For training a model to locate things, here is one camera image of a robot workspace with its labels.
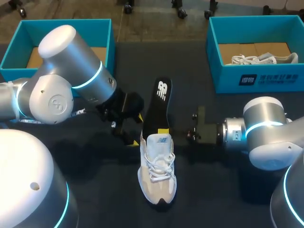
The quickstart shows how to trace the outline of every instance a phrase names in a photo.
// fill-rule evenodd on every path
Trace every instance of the new balance logo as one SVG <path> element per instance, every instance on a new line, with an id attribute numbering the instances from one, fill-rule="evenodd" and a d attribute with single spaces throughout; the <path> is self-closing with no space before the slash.
<path id="1" fill-rule="evenodd" d="M 157 143 L 165 143 L 167 141 L 167 138 L 159 138 Z"/>
<path id="2" fill-rule="evenodd" d="M 164 101 L 166 100 L 167 88 L 166 83 L 163 83 L 162 81 L 158 83 L 159 90 L 157 91 L 157 95 Z"/>

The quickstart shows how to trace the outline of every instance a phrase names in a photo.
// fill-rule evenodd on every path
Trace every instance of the blue storage bin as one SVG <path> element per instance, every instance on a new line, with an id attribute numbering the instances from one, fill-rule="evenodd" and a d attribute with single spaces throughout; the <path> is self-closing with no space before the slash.
<path id="1" fill-rule="evenodd" d="M 219 44 L 286 42 L 298 64 L 224 65 Z M 211 17 L 206 52 L 216 93 L 304 91 L 304 23 L 298 16 Z"/>
<path id="2" fill-rule="evenodd" d="M 115 40 L 110 19 L 22 20 L 0 65 L 3 78 L 12 81 L 32 77 L 37 68 L 26 67 L 33 48 L 38 47 L 47 33 L 61 25 L 73 26 L 90 47 L 106 47 L 103 64 L 113 74 Z"/>

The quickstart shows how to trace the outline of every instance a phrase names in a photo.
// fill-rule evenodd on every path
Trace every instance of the black insole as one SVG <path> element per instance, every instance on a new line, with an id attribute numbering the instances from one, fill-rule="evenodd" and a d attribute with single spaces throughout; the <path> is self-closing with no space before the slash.
<path id="1" fill-rule="evenodd" d="M 167 77 L 155 80 L 150 106 L 143 119 L 142 136 L 147 140 L 151 134 L 157 134 L 158 129 L 169 129 L 167 110 L 172 91 L 172 81 Z"/>

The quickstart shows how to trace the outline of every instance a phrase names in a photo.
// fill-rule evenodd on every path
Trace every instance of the logo on box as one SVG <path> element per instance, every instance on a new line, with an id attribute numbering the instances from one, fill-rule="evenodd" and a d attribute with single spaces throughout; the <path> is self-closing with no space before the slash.
<path id="1" fill-rule="evenodd" d="M 253 86 L 256 82 L 257 75 L 242 75 L 239 86 Z"/>

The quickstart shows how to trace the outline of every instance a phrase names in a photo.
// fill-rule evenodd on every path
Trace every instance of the chair wheel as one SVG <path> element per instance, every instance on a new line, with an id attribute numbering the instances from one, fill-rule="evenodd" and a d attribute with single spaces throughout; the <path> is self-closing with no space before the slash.
<path id="1" fill-rule="evenodd" d="M 26 13 L 26 11 L 25 11 L 24 8 L 18 9 L 18 12 L 19 12 L 19 14 L 20 14 L 20 16 L 21 16 L 22 18 L 26 18 L 26 17 L 27 17 L 27 13 Z"/>
<path id="2" fill-rule="evenodd" d="M 12 0 L 8 2 L 9 3 L 9 6 L 12 8 L 12 10 L 15 10 L 17 9 L 17 4 L 14 3 Z"/>
<path id="3" fill-rule="evenodd" d="M 177 6 L 176 0 L 172 0 L 171 4 L 172 4 L 172 8 L 176 8 L 176 6 Z"/>
<path id="4" fill-rule="evenodd" d="M 209 18 L 212 16 L 212 12 L 210 10 L 206 10 L 204 16 L 206 20 L 209 20 Z"/>
<path id="5" fill-rule="evenodd" d="M 185 19 L 185 17 L 188 16 L 188 14 L 186 13 L 186 11 L 184 9 L 178 9 L 177 10 L 177 16 L 180 19 Z"/>
<path id="6" fill-rule="evenodd" d="M 132 6 L 126 4 L 123 6 L 123 10 L 124 10 L 125 14 L 131 14 L 133 11 L 133 8 L 132 8 Z"/>
<path id="7" fill-rule="evenodd" d="M 263 15 L 270 15 L 272 13 L 272 9 L 269 6 L 263 7 Z"/>

